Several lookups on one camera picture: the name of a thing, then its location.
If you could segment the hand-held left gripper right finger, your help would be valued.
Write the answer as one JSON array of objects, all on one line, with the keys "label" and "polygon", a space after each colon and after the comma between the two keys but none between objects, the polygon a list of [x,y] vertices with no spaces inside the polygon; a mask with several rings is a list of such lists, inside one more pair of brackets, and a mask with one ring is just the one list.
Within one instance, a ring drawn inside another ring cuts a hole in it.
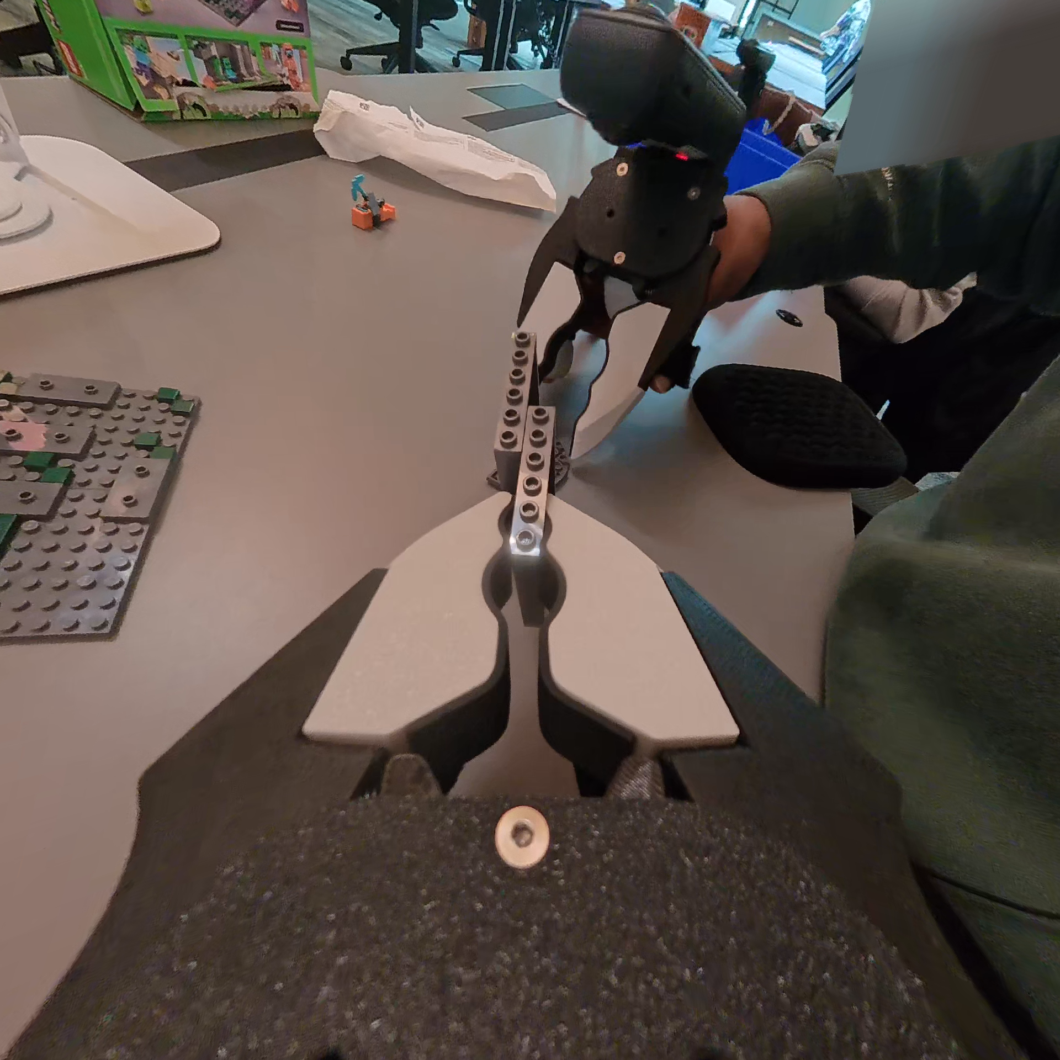
[{"label": "hand-held left gripper right finger", "polygon": [[734,746],[738,724],[656,563],[566,501],[549,518],[561,591],[540,656],[548,743],[567,758]]}]

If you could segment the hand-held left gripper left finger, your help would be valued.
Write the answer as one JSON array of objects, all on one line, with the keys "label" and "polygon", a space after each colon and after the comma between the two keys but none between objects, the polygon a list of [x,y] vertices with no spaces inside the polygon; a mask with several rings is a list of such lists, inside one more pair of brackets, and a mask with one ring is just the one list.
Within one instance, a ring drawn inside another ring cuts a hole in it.
[{"label": "hand-held left gripper left finger", "polygon": [[487,576],[509,504],[493,493],[396,556],[302,726],[307,739],[405,750],[439,720],[442,755],[479,754],[449,726],[504,684],[507,629]]}]

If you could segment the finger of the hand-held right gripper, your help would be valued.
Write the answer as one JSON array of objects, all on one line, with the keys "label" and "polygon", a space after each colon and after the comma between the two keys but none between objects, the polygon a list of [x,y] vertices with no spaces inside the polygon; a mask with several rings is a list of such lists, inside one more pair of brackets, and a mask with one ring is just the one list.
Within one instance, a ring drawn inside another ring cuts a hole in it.
[{"label": "finger of the hand-held right gripper", "polygon": [[611,330],[607,317],[573,317],[545,322],[537,332],[537,375],[544,383],[566,378],[579,370],[590,352],[605,342]]},{"label": "finger of the hand-held right gripper", "polygon": [[643,398],[644,369],[656,344],[656,305],[639,300],[626,281],[603,281],[608,330],[604,360],[591,381],[584,411],[577,418],[570,461],[580,461],[605,440]]}]

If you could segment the grey toy brick wall assembly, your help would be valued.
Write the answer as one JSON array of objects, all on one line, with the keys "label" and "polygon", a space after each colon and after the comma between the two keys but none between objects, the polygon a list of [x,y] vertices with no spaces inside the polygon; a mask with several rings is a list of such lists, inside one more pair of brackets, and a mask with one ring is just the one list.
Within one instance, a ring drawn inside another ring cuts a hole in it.
[{"label": "grey toy brick wall assembly", "polygon": [[518,330],[512,334],[494,458],[497,488],[509,499],[500,555],[527,628],[541,628],[546,619],[547,506],[554,452],[555,409],[540,403],[537,337]]}]

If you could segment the person's right forearm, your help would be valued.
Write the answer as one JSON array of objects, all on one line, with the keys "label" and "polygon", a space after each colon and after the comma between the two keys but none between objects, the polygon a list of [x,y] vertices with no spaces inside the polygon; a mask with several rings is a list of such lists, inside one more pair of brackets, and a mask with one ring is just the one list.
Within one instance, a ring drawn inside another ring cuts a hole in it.
[{"label": "person's right forearm", "polygon": [[968,273],[993,297],[1059,312],[1059,138],[924,165],[838,174],[840,143],[742,195],[765,205],[767,255],[741,292],[858,277],[947,288]]}]

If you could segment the grey desk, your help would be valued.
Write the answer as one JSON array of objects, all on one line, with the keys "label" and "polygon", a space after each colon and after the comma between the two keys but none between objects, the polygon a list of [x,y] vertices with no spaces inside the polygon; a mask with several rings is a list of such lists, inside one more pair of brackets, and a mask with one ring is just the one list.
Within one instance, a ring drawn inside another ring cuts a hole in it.
[{"label": "grey desk", "polygon": [[[141,124],[59,77],[2,82],[23,137],[69,137],[214,220],[205,257],[2,302],[2,366],[204,402],[112,640],[2,646],[2,1057],[119,881],[141,774],[372,568],[487,496],[502,355],[548,216],[477,204],[311,123]],[[393,227],[355,232],[354,173]],[[682,575],[810,696],[849,502],[752,478],[687,404],[647,396],[563,497]]]}]

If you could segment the person's right hand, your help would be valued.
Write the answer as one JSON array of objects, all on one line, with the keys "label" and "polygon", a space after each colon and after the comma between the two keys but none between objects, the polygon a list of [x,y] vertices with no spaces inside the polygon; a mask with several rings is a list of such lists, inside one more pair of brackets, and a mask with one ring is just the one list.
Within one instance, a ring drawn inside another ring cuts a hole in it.
[{"label": "person's right hand", "polygon": [[724,205],[725,225],[711,243],[719,260],[707,287],[709,311],[741,297],[767,255],[772,235],[768,212],[758,198],[730,195]]}]

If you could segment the blue plastic bin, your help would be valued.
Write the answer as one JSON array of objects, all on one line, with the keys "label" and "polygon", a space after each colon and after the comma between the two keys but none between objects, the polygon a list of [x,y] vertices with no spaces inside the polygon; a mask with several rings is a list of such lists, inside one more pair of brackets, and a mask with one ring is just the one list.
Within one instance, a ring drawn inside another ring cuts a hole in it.
[{"label": "blue plastic bin", "polygon": [[797,165],[801,157],[782,145],[777,134],[766,130],[764,118],[744,125],[734,158],[725,169],[728,191],[735,193],[777,178]]}]

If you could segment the black handheld device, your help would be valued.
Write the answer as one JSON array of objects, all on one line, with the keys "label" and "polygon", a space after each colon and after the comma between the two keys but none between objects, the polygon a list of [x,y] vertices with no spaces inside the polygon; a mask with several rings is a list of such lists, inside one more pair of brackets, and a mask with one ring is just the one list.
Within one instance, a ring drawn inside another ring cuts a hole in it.
[{"label": "black handheld device", "polygon": [[735,91],[742,100],[748,118],[757,112],[776,54],[755,38],[744,38],[736,47],[739,60],[735,70]]}]

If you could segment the white paper bag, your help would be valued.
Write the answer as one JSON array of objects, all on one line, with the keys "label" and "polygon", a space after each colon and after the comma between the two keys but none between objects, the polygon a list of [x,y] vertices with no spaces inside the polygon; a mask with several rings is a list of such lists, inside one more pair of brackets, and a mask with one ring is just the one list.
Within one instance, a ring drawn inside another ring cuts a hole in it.
[{"label": "white paper bag", "polygon": [[556,192],[545,171],[466,134],[426,122],[414,110],[331,90],[314,135],[335,160],[386,158],[470,197],[552,213]]}]

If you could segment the orange toy brick figure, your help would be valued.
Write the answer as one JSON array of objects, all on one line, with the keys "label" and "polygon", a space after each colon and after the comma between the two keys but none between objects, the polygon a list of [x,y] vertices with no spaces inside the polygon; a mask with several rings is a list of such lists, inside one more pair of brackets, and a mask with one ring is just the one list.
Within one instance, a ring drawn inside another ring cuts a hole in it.
[{"label": "orange toy brick figure", "polygon": [[361,231],[371,231],[396,219],[396,207],[364,186],[364,174],[358,174],[351,181],[351,222]]}]

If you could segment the white undershirt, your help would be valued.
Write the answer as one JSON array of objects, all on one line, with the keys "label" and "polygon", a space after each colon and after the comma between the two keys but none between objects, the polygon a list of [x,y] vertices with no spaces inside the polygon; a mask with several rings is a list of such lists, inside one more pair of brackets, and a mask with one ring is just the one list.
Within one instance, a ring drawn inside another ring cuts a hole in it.
[{"label": "white undershirt", "polygon": [[840,285],[840,294],[885,339],[906,343],[946,321],[976,282],[974,272],[947,288],[913,288],[900,281],[858,277]]}]

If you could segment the row of black office chairs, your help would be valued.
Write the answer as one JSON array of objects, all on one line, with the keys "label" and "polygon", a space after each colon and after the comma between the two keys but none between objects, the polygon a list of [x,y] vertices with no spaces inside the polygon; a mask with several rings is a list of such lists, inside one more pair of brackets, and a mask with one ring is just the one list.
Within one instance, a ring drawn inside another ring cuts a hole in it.
[{"label": "row of black office chairs", "polygon": [[342,73],[550,69],[567,2],[314,2]]}]

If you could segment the person's green sweatshirt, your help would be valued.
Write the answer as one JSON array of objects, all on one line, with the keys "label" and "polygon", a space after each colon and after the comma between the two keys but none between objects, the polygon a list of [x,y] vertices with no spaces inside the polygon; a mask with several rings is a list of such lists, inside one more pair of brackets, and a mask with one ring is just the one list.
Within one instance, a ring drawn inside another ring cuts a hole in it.
[{"label": "person's green sweatshirt", "polygon": [[1059,366],[856,537],[825,700],[902,788],[911,860],[1013,1034],[1059,1044]]}]

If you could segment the person's dark pants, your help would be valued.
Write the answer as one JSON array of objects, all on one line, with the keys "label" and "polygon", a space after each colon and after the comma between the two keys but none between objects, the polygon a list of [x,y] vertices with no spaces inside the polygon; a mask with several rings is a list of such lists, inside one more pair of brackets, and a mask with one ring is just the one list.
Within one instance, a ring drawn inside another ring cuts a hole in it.
[{"label": "person's dark pants", "polygon": [[841,379],[908,458],[911,481],[959,471],[1059,352],[1059,319],[976,285],[940,325],[906,343],[885,339],[825,289],[840,340]]}]

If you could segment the grey studded baseplate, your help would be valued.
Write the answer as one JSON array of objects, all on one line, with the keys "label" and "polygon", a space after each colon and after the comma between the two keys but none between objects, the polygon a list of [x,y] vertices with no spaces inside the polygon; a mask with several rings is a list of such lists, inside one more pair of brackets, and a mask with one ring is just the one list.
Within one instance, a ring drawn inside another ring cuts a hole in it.
[{"label": "grey studded baseplate", "polygon": [[114,635],[201,405],[2,370],[2,643]]}]

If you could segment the green toy set box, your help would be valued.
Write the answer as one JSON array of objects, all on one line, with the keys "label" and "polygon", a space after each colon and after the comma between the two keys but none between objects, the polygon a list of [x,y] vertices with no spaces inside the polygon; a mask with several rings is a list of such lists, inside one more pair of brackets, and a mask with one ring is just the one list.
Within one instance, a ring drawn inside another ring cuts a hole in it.
[{"label": "green toy set box", "polygon": [[67,74],[144,122],[314,119],[305,1],[39,1]]}]

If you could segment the white flat stand base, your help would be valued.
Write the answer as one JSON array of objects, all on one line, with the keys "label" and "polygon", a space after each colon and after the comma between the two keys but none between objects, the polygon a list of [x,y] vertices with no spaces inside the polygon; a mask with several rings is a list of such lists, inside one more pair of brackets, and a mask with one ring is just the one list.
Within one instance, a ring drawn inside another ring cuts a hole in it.
[{"label": "white flat stand base", "polygon": [[108,153],[18,131],[1,98],[1,296],[219,245],[219,227]]}]

